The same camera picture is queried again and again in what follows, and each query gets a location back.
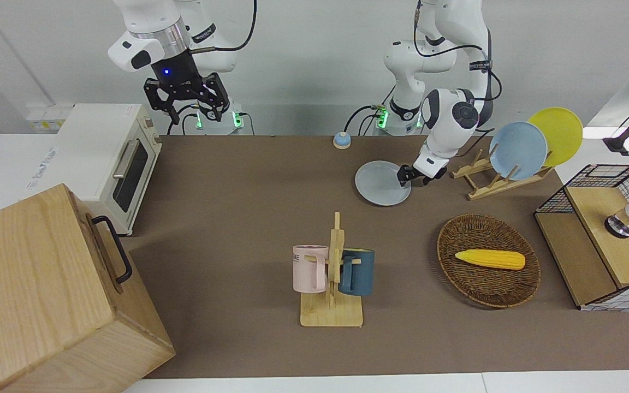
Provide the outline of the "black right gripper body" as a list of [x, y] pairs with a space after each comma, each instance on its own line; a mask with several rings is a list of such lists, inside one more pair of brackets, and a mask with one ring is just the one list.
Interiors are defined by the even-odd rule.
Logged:
[[167, 93], [168, 99], [205, 100], [203, 77], [189, 51], [156, 62], [151, 67], [159, 80], [158, 89]]

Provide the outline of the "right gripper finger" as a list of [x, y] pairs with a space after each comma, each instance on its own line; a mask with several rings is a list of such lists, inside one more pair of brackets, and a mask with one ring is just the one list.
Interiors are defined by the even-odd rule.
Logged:
[[218, 74], [209, 74], [202, 78], [200, 87], [200, 112], [210, 121], [222, 121], [230, 108], [230, 99]]
[[145, 95], [153, 110], [160, 110], [170, 117], [171, 125], [179, 123], [180, 115], [173, 105], [177, 95], [175, 87], [160, 80], [146, 79]]

